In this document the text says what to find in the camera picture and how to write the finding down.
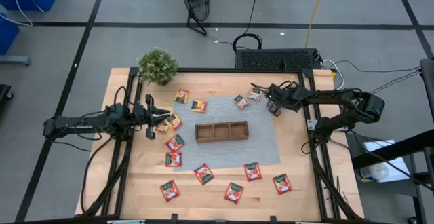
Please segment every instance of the gray mat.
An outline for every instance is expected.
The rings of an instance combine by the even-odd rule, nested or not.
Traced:
[[[187,104],[174,103],[174,112],[179,115],[183,125],[176,131],[184,139],[182,166],[174,171],[194,170],[203,163],[211,169],[242,167],[244,164],[259,162],[260,165],[279,164],[272,114],[268,112],[263,97],[260,102],[250,100],[244,109],[233,103],[234,97],[204,98],[208,101],[207,111],[190,111],[192,100]],[[247,121],[249,139],[213,143],[196,143],[195,125],[218,122]]]

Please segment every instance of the green plant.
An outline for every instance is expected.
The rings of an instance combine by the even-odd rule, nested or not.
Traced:
[[[168,51],[159,48],[151,49],[137,61],[140,80],[160,86],[173,80],[178,68],[176,59]]]

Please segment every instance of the wooden tray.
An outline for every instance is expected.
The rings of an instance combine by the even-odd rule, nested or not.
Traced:
[[[198,143],[246,140],[249,128],[244,122],[224,122],[196,125],[196,141]]]

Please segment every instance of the concrete floor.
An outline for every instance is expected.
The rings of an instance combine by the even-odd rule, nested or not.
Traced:
[[[408,0],[428,43],[434,45],[432,0]],[[247,23],[253,0],[210,0],[206,22]],[[257,0],[252,23],[307,24],[316,0]],[[8,54],[27,55],[29,67],[0,64],[0,83],[14,89],[15,98],[0,120],[0,223],[13,222],[43,145],[43,121],[53,116],[73,61],[77,75],[65,116],[78,116],[101,108],[107,79],[113,67],[136,65],[136,58],[154,46],[169,50],[182,67],[234,67],[229,45],[214,43],[183,27],[186,9],[182,0],[102,0],[96,26],[122,22],[122,27],[93,27],[84,39],[83,56],[77,48],[90,19],[95,0],[57,0],[46,13],[31,13],[36,27],[21,28]],[[22,20],[19,13],[6,12]],[[141,23],[139,27],[125,23]],[[174,23],[167,27],[158,23]],[[402,0],[323,0],[314,21],[329,24],[313,29],[309,47],[323,58],[350,60],[360,69],[388,70],[418,66],[427,57]],[[232,41],[244,28],[209,28],[209,35]],[[307,30],[251,28],[264,40],[263,48],[302,48]],[[239,45],[255,48],[242,40]],[[346,87],[371,91],[406,73],[360,73],[348,64],[339,65]],[[401,140],[433,128],[425,88],[419,76],[409,78],[378,94],[387,103],[376,124],[358,124],[366,136]],[[90,148],[74,136],[64,139]],[[85,163],[89,154],[63,145],[53,145],[36,188],[26,220],[71,217],[75,212]],[[406,223],[414,214],[412,199],[387,193],[382,185],[360,184],[365,215],[373,221]],[[426,205],[432,195],[423,191]],[[428,211],[434,222],[434,214]]]

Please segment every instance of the wooden table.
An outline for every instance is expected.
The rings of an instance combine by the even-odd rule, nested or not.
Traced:
[[[114,93],[119,86],[126,86],[128,72],[129,69],[112,69],[103,107],[113,103]],[[330,71],[315,70],[314,74],[317,89],[331,90],[334,88]],[[272,73],[179,73],[175,80],[166,86],[144,84],[141,101],[144,102],[146,94],[151,94],[155,99],[156,107],[172,110],[174,95],[178,88],[189,90],[189,99],[235,97],[240,93],[245,94],[251,82],[260,86],[269,86],[271,83],[279,84],[286,80],[298,81],[298,76]],[[320,109],[322,116],[332,117],[339,113],[337,105],[320,105]],[[283,110],[279,117],[273,118],[273,123],[280,164],[260,166],[262,180],[251,182],[247,182],[242,166],[212,169],[215,179],[205,186],[201,186],[193,171],[174,172],[173,168],[165,167],[165,153],[168,151],[165,142],[174,135],[173,132],[157,133],[157,139],[153,141],[146,138],[145,130],[135,132],[121,218],[170,219],[172,213],[177,213],[179,219],[194,220],[268,221],[271,215],[275,215],[279,221],[320,221],[311,157],[300,150],[301,145],[307,141],[304,114],[302,110],[298,113]],[[332,139],[343,144],[347,143],[342,132],[333,133]],[[98,148],[103,141],[94,142],[92,151]],[[103,148],[95,156],[90,166],[85,189],[86,208],[106,185],[113,145],[114,141]],[[351,208],[358,215],[363,216],[348,150],[329,143],[328,151],[335,182],[336,177],[339,176],[341,192],[346,196]],[[278,195],[272,178],[283,173],[288,175],[293,191]],[[172,179],[175,180],[180,190],[180,196],[166,202],[159,186]],[[231,181],[244,187],[238,204],[223,198]],[[116,194],[117,188],[115,187],[109,213],[113,212]],[[324,190],[324,195],[328,198],[327,190]],[[329,200],[326,201],[326,205],[328,216],[332,217]]]

